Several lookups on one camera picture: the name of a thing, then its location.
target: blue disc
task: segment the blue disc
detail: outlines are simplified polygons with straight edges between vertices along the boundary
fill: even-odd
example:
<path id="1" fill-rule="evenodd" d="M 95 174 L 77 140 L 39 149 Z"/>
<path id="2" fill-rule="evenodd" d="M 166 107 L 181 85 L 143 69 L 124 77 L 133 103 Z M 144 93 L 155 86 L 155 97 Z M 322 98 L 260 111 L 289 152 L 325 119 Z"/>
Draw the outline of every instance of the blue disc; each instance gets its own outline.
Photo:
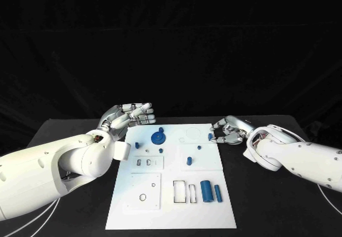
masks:
<path id="1" fill-rule="evenodd" d="M 166 141 L 166 135 L 162 132 L 155 132 L 152 134 L 152 142 L 153 142 L 153 144 L 160 145 L 160 144 L 165 143 L 165 141 Z"/>

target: oval hole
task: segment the oval hole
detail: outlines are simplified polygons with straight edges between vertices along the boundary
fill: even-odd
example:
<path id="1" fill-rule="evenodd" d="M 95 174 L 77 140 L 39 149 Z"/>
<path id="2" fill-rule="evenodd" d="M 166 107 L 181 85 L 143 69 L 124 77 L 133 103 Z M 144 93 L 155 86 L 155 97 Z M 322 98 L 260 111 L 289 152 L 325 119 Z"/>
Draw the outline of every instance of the oval hole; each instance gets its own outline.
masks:
<path id="1" fill-rule="evenodd" d="M 146 200 L 146 195 L 142 194 L 142 195 L 140 195 L 140 201 L 144 201 L 144 200 Z"/>
<path id="2" fill-rule="evenodd" d="M 6 181 L 6 176 L 4 176 L 3 172 L 0 173 L 0 179 L 2 179 L 2 181 Z"/>
<path id="3" fill-rule="evenodd" d="M 41 166 L 42 168 L 45 168 L 45 163 L 43 163 L 43 161 L 42 161 L 41 159 L 38 159 L 38 164 L 39 164 L 39 166 Z"/>

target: black cloth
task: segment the black cloth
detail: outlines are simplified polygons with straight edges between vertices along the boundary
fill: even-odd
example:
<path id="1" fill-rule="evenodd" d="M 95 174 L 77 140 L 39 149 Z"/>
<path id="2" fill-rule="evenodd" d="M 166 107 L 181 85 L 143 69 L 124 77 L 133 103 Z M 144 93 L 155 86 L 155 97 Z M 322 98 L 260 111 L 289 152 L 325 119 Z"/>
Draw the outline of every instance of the black cloth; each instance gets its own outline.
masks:
<path id="1" fill-rule="evenodd" d="M 215 123 L 221 118 L 159 118 L 157 124 Z M 292 116 L 241 118 L 256 126 L 276 124 L 306 139 Z M 84 134 L 97 124 L 98 119 L 51 119 L 43 123 L 29 147 Z M 342 216 L 329 206 L 316 184 L 292 175 L 284 168 L 273 172 L 253 163 L 243 156 L 245 144 L 218 146 L 237 229 L 105 230 L 120 164 L 114 160 L 107 173 L 61 198 L 55 213 L 36 236 L 338 236 L 342 233 Z M 338 204 L 341 193 L 326 188 L 323 190 Z M 22 227 L 45 208 L 46 206 L 15 219 L 2 221 L 0 236 Z M 46 213 L 15 237 L 30 236 L 48 215 Z"/>

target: circular hole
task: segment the circular hole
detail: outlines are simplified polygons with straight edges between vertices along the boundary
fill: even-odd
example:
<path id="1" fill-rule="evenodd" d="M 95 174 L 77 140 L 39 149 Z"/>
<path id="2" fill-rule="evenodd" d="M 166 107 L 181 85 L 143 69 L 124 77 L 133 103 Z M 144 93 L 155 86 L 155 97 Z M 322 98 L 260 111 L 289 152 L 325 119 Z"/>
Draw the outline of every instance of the circular hole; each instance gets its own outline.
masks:
<path id="1" fill-rule="evenodd" d="M 142 194 L 140 195 L 140 201 L 144 201 L 146 200 L 146 194 Z"/>

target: robotic hand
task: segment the robotic hand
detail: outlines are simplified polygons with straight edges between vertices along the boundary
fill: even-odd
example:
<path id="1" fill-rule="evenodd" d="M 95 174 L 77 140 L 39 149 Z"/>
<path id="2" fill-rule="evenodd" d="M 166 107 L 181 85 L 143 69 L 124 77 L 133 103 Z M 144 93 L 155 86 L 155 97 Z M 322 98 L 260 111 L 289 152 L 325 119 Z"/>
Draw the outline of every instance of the robotic hand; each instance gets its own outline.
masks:
<path id="1" fill-rule="evenodd" d="M 130 144 L 118 139 L 127 127 L 156 122 L 150 107 L 150 103 L 116 105 L 87 134 L 0 157 L 0 221 L 32 212 L 90 183 L 107 172 L 113 158 L 127 160 Z M 68 179 L 61 178 L 59 168 L 72 174 Z"/>
<path id="2" fill-rule="evenodd" d="M 211 127 L 222 127 L 225 137 L 209 140 L 215 143 L 240 144 L 247 138 L 244 156 L 266 169 L 277 171 L 282 166 L 300 178 L 342 192 L 342 151 L 305 142 L 284 128 L 269 125 L 254 127 L 245 120 L 227 116 Z"/>

